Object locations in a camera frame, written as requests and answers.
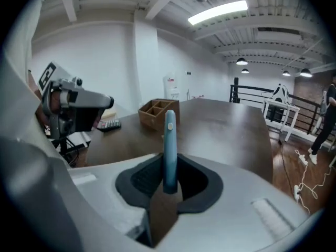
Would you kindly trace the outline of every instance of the white wall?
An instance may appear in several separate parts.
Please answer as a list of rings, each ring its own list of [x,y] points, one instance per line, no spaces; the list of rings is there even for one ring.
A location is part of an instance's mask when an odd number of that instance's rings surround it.
[[[228,101],[228,66],[196,43],[158,30],[160,74],[174,72],[180,90],[180,101],[204,95],[206,99]]]
[[[242,73],[242,69],[247,68],[250,73]],[[234,83],[234,78],[239,78],[239,85],[242,86],[253,86],[265,89],[275,89],[279,83],[285,85],[290,94],[293,94],[294,91],[294,77],[285,77],[281,72],[282,66],[271,65],[271,64],[258,64],[258,63],[249,63],[246,66],[236,65],[231,63],[229,65],[229,82],[230,85]],[[295,71],[292,68],[286,68],[292,75]],[[239,89],[238,92],[250,93],[256,95],[262,95],[261,91],[256,90],[247,90]],[[269,93],[264,93],[264,96],[270,96]],[[240,98],[245,98],[255,101],[263,101],[260,97],[248,96],[248,95],[239,95]],[[262,108],[262,104],[255,102],[249,102],[241,100],[240,103],[246,104],[248,106]]]
[[[194,42],[158,30],[158,83],[164,89],[163,78],[175,72],[180,100],[190,96],[228,101],[228,66]],[[55,61],[73,76],[83,79],[88,90],[111,95],[119,117],[136,113],[138,92],[135,71],[134,34],[131,24],[102,24],[75,28],[58,33],[33,44],[30,65],[38,80],[49,62]]]
[[[32,52],[30,68],[35,80],[54,60],[82,78],[85,89],[113,96],[119,117],[137,111],[132,25],[72,29],[33,44]]]
[[[155,22],[146,20],[145,17],[145,11],[134,12],[134,63],[141,106],[152,99],[164,98],[159,65],[158,33]]]

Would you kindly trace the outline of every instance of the pipe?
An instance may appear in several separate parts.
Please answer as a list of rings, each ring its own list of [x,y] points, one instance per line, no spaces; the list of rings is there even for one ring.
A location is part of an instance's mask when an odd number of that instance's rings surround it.
[[[336,69],[336,62],[331,62],[326,65],[310,68],[309,70],[312,74],[315,74],[315,73],[320,73],[320,72],[325,72],[325,71],[330,71],[330,70],[335,70],[335,69]]]
[[[286,64],[282,70],[284,70],[287,66],[289,66],[292,62],[295,62],[297,59],[299,59],[300,57],[302,57],[304,54],[306,54],[308,51],[310,51],[313,47],[315,47],[319,42],[321,42],[323,40],[323,38],[321,38],[319,41],[317,41],[315,44],[313,44],[312,46],[310,46],[307,50],[305,50],[300,56],[298,56],[295,60],[290,61],[288,64]]]

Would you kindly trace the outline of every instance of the black holder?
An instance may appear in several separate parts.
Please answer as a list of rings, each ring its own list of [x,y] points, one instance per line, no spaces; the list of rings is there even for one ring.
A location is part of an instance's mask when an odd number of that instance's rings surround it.
[[[159,154],[121,172],[115,187],[129,205],[149,212],[150,199],[162,178],[163,154]],[[183,196],[183,201],[177,204],[178,214],[206,211],[216,203],[224,187],[217,173],[181,154],[177,155],[177,179]]]

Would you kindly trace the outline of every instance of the wooden organizer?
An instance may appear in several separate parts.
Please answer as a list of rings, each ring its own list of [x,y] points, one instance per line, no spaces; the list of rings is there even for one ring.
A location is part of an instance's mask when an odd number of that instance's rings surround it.
[[[157,131],[164,129],[164,118],[167,110],[174,110],[176,123],[180,122],[180,103],[177,100],[155,99],[138,110],[140,122]]]

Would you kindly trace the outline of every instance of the black pants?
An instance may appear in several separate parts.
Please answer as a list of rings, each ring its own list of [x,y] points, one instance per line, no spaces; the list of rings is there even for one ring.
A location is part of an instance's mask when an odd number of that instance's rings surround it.
[[[335,111],[327,110],[327,113],[324,117],[324,124],[323,129],[321,130],[320,134],[316,137],[314,144],[311,146],[313,155],[316,155],[319,151],[321,145],[330,135],[332,129],[334,128],[336,123],[336,113]]]

